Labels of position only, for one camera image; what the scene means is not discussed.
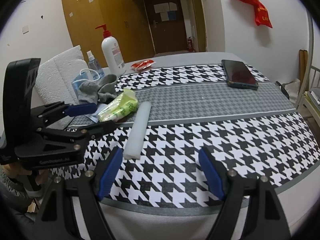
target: black and white houndstooth pattern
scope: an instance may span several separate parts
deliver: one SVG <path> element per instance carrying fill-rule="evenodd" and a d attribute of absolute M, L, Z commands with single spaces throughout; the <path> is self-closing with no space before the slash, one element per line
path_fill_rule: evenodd
<path fill-rule="evenodd" d="M 258 82 L 269 82 L 254 67 L 247 65 Z M 222 65 L 197 65 L 170 68 L 155 68 L 145 72 L 121 76 L 116 91 L 124 88 L 137 90 L 154 86 L 171 86 L 173 84 L 202 83 L 226 81 Z"/>
<path fill-rule="evenodd" d="M 130 128 L 118 128 L 90 141 L 85 163 L 53 169 L 66 179 L 94 170 L 116 146 L 124 148 Z M 315 164 L 319 147 L 298 113 L 268 117 L 149 126 L 140 160 L 124 161 L 109 198 L 153 207 L 206 207 L 216 197 L 208 191 L 198 162 L 207 146 L 216 160 L 241 176 L 266 175 L 275 186 Z"/>

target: face mask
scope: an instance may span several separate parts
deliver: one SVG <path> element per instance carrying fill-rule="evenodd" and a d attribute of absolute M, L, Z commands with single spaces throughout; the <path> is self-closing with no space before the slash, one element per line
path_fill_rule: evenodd
<path fill-rule="evenodd" d="M 79 87 L 83 82 L 85 81 L 94 82 L 94 81 L 98 81 L 100 78 L 101 78 L 100 74 L 93 69 L 84 68 L 80 70 L 79 75 L 71 83 L 77 98 L 79 97 Z"/>

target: white cable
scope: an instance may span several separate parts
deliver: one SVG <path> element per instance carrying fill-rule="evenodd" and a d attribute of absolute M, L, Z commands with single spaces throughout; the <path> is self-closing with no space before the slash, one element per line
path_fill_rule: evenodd
<path fill-rule="evenodd" d="M 95 72 L 95 73 L 99 76 L 99 78 L 95 79 L 94 81 L 97 81 L 97 80 L 101 79 L 100 74 L 99 74 L 97 71 L 95 71 L 94 69 L 90 69 L 90 68 L 83 68 L 83 69 L 81 69 L 79 75 L 82 75 L 82 71 L 84 71 L 84 70 L 93 71 L 93 72 Z M 73 81 L 72 84 L 74 84 L 74 83 L 76 83 L 76 82 L 79 82 L 79 81 L 90 81 L 90 80 L 83 78 L 83 79 L 79 79 L 79 80 Z"/>

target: spray bottle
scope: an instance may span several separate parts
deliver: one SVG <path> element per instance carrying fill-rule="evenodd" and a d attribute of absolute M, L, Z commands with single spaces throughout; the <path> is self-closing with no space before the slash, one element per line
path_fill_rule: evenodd
<path fill-rule="evenodd" d="M 88 58 L 89 58 L 89 63 L 88 66 L 90 69 L 93 69 L 99 73 L 100 76 L 97 76 L 97 74 L 93 74 L 93 79 L 96 80 L 98 78 L 104 77 L 104 71 L 101 68 L 99 62 L 97 59 L 95 59 L 94 55 L 92 54 L 91 50 L 87 52 Z"/>
<path fill-rule="evenodd" d="M 121 76 L 125 72 L 124 60 L 120 51 L 119 43 L 115 37 L 112 37 L 111 32 L 107 30 L 107 25 L 103 24 L 98 27 L 103 28 L 103 38 L 101 48 L 106 58 L 108 67 L 111 74 L 115 74 L 117 77 Z"/>

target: hand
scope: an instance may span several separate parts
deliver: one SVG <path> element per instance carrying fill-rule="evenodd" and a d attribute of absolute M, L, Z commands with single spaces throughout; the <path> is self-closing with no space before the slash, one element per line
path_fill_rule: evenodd
<path fill-rule="evenodd" d="M 19 162 L 10 163 L 3 166 L 4 174 L 9 178 L 15 179 L 19 175 L 31 175 L 32 171 L 25 170 Z M 36 184 L 44 184 L 48 180 L 49 170 L 39 170 L 39 175 L 36 176 Z"/>

